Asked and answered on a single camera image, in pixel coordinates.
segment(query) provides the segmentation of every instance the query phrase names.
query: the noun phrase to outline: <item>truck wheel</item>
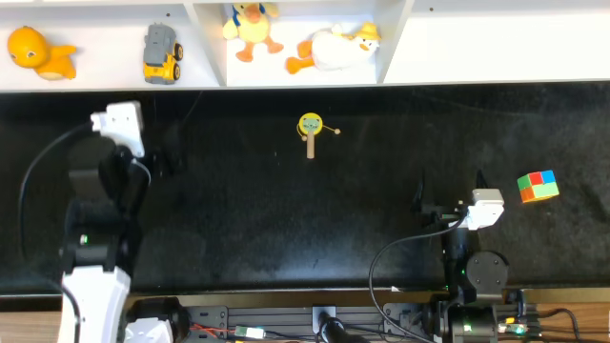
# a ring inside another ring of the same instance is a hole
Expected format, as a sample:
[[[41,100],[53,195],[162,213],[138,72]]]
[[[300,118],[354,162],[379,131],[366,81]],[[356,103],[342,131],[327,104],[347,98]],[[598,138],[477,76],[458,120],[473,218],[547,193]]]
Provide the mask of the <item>truck wheel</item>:
[[[177,64],[173,66],[173,79],[178,80],[180,78],[180,66]]]
[[[179,44],[175,44],[175,47],[173,48],[173,57],[175,58],[176,61],[181,61],[182,57],[184,57],[184,51],[182,50],[182,46]]]

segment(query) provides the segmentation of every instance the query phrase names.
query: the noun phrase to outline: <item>blue square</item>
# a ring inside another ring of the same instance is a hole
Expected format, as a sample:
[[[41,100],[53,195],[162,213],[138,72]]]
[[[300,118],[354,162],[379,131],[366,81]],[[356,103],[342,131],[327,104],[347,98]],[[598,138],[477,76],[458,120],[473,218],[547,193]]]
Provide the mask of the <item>blue square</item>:
[[[542,173],[542,183],[547,184],[551,182],[555,182],[555,175],[553,171],[543,171]]]

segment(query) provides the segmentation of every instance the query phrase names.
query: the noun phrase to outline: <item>orange beak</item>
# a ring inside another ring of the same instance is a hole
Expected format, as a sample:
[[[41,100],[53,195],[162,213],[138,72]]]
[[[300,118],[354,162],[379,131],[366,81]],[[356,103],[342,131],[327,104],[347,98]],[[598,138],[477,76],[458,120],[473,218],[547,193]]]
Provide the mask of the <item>orange beak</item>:
[[[258,5],[251,4],[246,8],[244,14],[246,15],[246,18],[248,18],[248,21],[251,23],[256,24],[258,23],[258,21],[260,21],[260,9],[258,8]]]

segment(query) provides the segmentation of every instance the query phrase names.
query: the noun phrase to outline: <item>wooden handle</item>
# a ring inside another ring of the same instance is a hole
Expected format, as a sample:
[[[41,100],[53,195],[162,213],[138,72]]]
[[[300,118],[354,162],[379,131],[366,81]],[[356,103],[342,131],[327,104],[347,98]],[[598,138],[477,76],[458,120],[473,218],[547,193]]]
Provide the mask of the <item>wooden handle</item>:
[[[313,130],[307,132],[307,158],[315,157],[315,133]]]

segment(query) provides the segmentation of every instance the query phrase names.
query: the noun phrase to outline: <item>wooden floor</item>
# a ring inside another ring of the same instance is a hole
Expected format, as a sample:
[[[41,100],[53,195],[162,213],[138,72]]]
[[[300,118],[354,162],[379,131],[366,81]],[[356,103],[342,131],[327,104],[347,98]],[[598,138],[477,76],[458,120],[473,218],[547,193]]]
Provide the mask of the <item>wooden floor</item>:
[[[583,340],[610,342],[608,333],[586,333],[592,331],[609,331],[610,303],[596,304],[543,304],[539,311],[544,312],[557,308],[566,308],[574,313],[579,321]],[[60,313],[0,313],[0,343],[48,343],[55,342],[59,332]],[[540,320],[545,328],[571,331],[572,322],[567,314],[561,313],[551,318]],[[574,339],[573,333],[549,333],[545,337],[563,337]]]

